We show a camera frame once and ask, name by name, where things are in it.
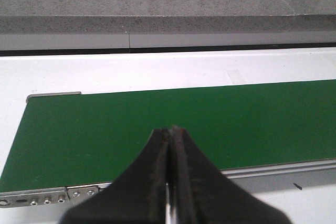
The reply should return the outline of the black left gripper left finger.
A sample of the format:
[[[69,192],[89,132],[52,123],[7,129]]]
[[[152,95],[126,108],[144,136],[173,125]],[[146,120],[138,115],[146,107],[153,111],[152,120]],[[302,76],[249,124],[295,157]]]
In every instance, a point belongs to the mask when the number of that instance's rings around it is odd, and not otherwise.
[[[106,189],[74,206],[61,223],[165,223],[168,129],[155,129],[133,163]]]

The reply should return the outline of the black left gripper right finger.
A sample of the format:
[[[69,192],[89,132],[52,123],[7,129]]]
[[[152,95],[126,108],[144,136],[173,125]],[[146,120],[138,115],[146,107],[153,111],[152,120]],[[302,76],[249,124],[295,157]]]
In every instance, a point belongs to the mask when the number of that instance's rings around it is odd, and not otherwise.
[[[170,129],[170,171],[178,223],[290,223],[255,198],[201,152],[186,129]]]

